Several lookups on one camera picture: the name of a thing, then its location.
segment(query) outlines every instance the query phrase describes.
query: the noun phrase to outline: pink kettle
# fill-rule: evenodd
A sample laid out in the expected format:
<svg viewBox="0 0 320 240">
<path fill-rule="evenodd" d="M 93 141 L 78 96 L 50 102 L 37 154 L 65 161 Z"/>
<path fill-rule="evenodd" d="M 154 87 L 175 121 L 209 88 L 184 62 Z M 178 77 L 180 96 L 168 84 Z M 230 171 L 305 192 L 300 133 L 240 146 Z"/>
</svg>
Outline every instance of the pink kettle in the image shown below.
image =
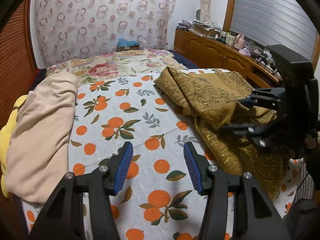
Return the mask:
<svg viewBox="0 0 320 240">
<path fill-rule="evenodd" d="M 237 36 L 237 38 L 236 38 L 236 42 L 235 42 L 235 44 L 234 44 L 234 47 L 236 48 L 236 49 L 244 49 L 244 43 L 245 43 L 245 41 L 244 41 L 244 35 L 242 34 L 242 33 L 240 33 L 238 36 Z"/>
</svg>

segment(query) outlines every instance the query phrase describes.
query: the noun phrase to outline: dark blue mattress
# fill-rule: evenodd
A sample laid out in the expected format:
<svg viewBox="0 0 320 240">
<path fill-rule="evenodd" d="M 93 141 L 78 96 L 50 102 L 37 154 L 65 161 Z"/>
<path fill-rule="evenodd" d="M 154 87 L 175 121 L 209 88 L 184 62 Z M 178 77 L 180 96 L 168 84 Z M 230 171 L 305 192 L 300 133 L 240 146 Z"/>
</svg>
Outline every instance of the dark blue mattress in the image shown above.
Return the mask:
<svg viewBox="0 0 320 240">
<path fill-rule="evenodd" d="M 179 54 L 175 50 L 168 49 L 168 51 L 170 51 L 174 55 L 173 58 L 178 63 L 184 65 L 186 68 L 188 68 L 188 69 L 196 69 L 196 68 L 198 68 L 197 65 L 194 64 L 191 60 L 188 60 L 187 58 L 185 58 L 184 56 L 182 56 L 181 54 Z"/>
</svg>

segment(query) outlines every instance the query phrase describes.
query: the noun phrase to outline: floral bed sheet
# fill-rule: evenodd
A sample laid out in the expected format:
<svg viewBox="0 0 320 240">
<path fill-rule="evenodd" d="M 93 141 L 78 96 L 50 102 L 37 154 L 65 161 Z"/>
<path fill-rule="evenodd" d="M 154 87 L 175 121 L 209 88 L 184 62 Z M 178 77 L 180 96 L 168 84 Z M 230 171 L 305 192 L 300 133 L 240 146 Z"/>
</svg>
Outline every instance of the floral bed sheet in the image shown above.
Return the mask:
<svg viewBox="0 0 320 240">
<path fill-rule="evenodd" d="M 217 73 L 222 69 L 182 70 Z M 153 82 L 159 73 L 137 74 L 79 88 L 70 135 L 68 165 L 76 175 L 89 173 L 117 154 L 125 141 L 133 144 L 133 159 L 118 196 L 110 197 L 122 240 L 196 240 L 207 197 L 193 189 L 183 157 L 191 141 L 209 163 L 214 156 L 196 133 L 193 120 L 181 112 Z M 281 217 L 291 207 L 302 161 L 290 161 L 275 200 Z M 225 239 L 232 236 L 233 194 L 228 194 Z M 41 205 L 22 202 L 29 230 Z M 84 194 L 84 228 L 93 239 L 88 194 Z"/>
<path fill-rule="evenodd" d="M 48 68 L 46 76 L 69 72 L 78 77 L 78 86 L 82 86 L 112 78 L 118 78 L 120 81 L 123 76 L 162 71 L 166 66 L 187 69 L 179 64 L 173 58 L 173 54 L 167 50 L 143 49 L 68 60 Z"/>
</svg>

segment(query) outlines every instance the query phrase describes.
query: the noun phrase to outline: yellow cushion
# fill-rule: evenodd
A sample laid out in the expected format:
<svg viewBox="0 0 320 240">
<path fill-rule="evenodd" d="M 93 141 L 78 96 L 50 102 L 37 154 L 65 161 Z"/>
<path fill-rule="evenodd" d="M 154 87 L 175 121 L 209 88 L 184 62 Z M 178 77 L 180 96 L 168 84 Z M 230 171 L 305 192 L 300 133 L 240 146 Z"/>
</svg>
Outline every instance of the yellow cushion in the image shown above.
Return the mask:
<svg viewBox="0 0 320 240">
<path fill-rule="evenodd" d="M 10 136 L 12 135 L 17 125 L 16 118 L 19 110 L 18 108 L 19 106 L 22 105 L 22 103 L 26 99 L 27 99 L 27 95 L 21 96 L 17 99 L 17 101 L 13 106 L 13 110 L 9 116 L 9 120 L 7 124 L 4 127 L 2 127 L 2 129 L 0 130 L 0 164 L 1 164 L 1 170 L 2 170 L 1 189 L 5 197 L 9 197 L 4 184 L 4 176 L 5 176 L 5 169 L 6 169 L 5 158 L 6 158 L 7 150 L 9 147 Z"/>
</svg>

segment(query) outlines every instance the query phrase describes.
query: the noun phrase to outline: gray blind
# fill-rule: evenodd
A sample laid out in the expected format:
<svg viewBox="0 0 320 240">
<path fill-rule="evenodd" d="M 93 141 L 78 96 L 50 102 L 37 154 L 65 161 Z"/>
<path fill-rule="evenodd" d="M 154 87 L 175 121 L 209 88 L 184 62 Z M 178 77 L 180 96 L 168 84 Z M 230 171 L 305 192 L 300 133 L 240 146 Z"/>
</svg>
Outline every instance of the gray blind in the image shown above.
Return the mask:
<svg viewBox="0 0 320 240">
<path fill-rule="evenodd" d="M 236 0 L 230 30 L 312 58 L 316 28 L 295 0 Z"/>
</svg>

